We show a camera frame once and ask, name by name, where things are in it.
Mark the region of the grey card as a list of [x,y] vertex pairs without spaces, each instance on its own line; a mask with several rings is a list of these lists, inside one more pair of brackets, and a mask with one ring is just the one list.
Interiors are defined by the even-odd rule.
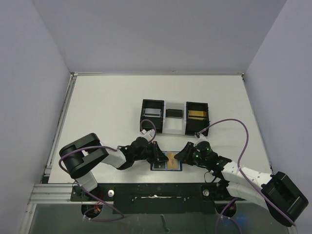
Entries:
[[165,162],[154,163],[152,169],[153,170],[165,170],[166,163]]

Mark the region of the blue leather card holder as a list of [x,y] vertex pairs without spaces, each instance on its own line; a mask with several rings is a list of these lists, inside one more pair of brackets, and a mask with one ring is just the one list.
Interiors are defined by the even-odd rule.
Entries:
[[[167,156],[167,153],[168,153],[169,151],[163,151],[163,153]],[[170,169],[168,169],[167,168],[167,162],[165,162],[166,163],[166,169],[165,170],[153,170],[152,169],[152,167],[153,167],[153,164],[151,164],[151,166],[150,166],[150,170],[151,171],[174,171],[174,172],[180,172],[180,171],[182,171],[182,163],[180,162],[180,161],[178,161],[178,163],[179,163],[179,167],[178,167],[178,169],[177,170],[170,170]]]

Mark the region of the black white card tray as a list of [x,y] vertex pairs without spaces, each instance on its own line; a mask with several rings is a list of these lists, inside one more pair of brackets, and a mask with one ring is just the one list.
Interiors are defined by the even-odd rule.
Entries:
[[[161,109],[161,117],[144,116],[145,108]],[[188,118],[189,110],[205,111],[205,120]],[[142,101],[140,114],[140,129],[154,129],[158,134],[193,136],[210,126],[209,106],[202,102],[176,102],[154,99]]]

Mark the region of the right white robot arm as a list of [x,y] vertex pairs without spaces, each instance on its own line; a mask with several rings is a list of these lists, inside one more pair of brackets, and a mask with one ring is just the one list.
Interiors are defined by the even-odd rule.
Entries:
[[209,142],[188,142],[175,155],[181,163],[212,172],[225,183],[227,193],[268,210],[280,224],[291,227],[309,202],[293,181],[283,172],[263,173],[238,166],[212,150]]

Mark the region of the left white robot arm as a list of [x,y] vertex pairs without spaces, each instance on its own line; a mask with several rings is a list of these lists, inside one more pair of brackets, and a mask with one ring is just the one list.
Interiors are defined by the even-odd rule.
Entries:
[[103,146],[98,136],[90,133],[61,148],[59,166],[78,185],[90,192],[98,186],[91,170],[100,163],[125,170],[139,160],[145,160],[150,164],[167,162],[167,156],[154,141],[155,136],[153,129],[142,130],[140,136],[130,145],[114,149]]

